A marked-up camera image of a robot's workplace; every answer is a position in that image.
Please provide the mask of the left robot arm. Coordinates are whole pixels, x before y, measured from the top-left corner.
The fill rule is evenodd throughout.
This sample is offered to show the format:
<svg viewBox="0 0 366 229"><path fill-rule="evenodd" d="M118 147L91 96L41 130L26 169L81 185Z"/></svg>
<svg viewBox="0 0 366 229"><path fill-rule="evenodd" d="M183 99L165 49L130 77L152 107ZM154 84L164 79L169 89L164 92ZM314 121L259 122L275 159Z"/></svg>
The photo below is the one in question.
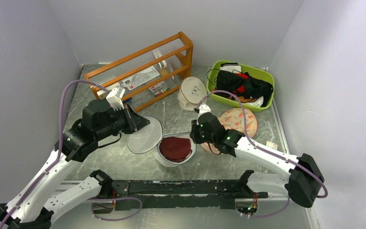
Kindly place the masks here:
<svg viewBox="0 0 366 229"><path fill-rule="evenodd" d="M61 131L49 158L29 184L10 202L0 204L0 222L10 229L48 229L60 216L80 203L113 193L112 178L95 170L78 185L53 195L56 187L110 136L133 134L150 121L127 104L114 108L95 99L84 107L71 129Z"/></svg>

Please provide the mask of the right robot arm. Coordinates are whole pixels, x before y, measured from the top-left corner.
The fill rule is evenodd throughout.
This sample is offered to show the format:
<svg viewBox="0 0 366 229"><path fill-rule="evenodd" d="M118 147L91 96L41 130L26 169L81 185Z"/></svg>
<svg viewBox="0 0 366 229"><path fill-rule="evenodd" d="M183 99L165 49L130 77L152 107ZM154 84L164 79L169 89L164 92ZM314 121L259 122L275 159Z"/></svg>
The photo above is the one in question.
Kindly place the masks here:
<svg viewBox="0 0 366 229"><path fill-rule="evenodd" d="M213 145L221 154L256 162L272 171L253 172L238 185L238 192L248 198L259 192L288 196L294 203L310 208L328 191L315 159L309 154L286 154L248 138L243 132L226 129L215 115L203 113L191 121L190 138L196 144Z"/></svg>

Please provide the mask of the white mesh laundry bag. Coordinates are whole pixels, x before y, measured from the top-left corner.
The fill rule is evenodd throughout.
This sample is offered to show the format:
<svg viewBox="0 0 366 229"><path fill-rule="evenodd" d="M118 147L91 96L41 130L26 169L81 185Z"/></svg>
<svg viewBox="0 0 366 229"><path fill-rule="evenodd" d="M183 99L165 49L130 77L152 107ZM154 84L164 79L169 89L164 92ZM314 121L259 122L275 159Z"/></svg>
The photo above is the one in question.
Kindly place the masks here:
<svg viewBox="0 0 366 229"><path fill-rule="evenodd" d="M134 133L127 137L127 147L132 153L137 155L145 154L150 152L152 149L155 149L154 158L158 161L159 164L163 165L164 167L176 167L182 165L188 162L194 156L196 152L196 144L190 138L189 132L165 135L163 133L162 124L157 118L151 116L147 116L146 118L150 121L150 124L139 130L137 133ZM192 144L193 152L183 162L176 163L168 161L166 158L163 157L160 152L160 142L164 138L171 136L188 138Z"/></svg>

